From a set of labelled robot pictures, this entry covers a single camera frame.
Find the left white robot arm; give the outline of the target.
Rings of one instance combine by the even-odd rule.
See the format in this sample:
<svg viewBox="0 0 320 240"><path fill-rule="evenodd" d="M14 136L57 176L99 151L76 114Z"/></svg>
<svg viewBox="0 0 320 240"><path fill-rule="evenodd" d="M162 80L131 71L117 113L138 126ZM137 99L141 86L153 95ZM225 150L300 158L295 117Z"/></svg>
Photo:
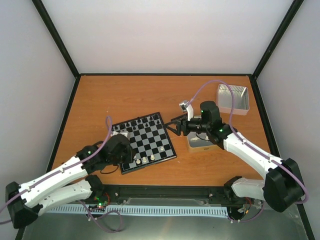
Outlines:
<svg viewBox="0 0 320 240"><path fill-rule="evenodd" d="M101 200L104 185L94 172L110 165L131 163L134 155L128 132L113 132L107 142L85 146L61 166L32 181L9 183L5 201L13 228L24 228L64 204Z"/></svg>

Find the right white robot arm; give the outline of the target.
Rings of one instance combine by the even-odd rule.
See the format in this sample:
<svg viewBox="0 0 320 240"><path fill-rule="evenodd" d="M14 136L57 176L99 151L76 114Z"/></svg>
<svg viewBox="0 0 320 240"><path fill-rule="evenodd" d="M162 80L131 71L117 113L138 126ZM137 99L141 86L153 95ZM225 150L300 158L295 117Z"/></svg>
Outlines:
<svg viewBox="0 0 320 240"><path fill-rule="evenodd" d="M231 191L239 198L265 201L273 210L284 212L292 204L303 204L309 194L303 184L298 164L274 156L247 140L230 124L224 123L215 102L200 104L201 115L194 117L188 101L180 103L184 114L171 119L166 128L177 136L204 133L208 140L221 149L234 154L251 166L262 180L240 177L231 183Z"/></svg>

